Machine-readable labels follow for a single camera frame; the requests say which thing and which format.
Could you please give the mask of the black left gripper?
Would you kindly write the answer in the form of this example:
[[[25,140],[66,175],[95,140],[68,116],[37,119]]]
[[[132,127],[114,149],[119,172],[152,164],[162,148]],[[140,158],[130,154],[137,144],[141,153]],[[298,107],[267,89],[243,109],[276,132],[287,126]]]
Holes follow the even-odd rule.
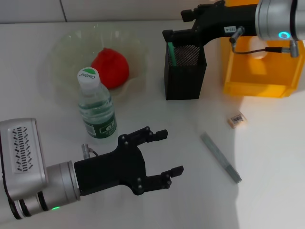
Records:
[[[166,129],[153,132],[144,127],[118,138],[118,145],[110,153],[94,156],[74,163],[81,196],[90,195],[115,186],[129,187],[135,195],[169,189],[174,177],[180,176],[179,166],[155,176],[146,176],[145,161],[137,146],[166,139]]]

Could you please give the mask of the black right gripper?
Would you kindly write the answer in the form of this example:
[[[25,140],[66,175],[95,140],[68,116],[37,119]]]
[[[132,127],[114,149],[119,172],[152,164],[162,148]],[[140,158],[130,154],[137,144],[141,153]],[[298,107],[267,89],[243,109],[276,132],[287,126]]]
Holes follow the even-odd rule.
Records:
[[[224,0],[200,4],[193,10],[181,11],[183,22],[196,20],[194,29],[163,30],[162,35],[167,43],[175,45],[206,45],[214,39],[232,36],[233,27],[243,27],[243,36],[256,36],[256,8],[257,4],[228,7]]]

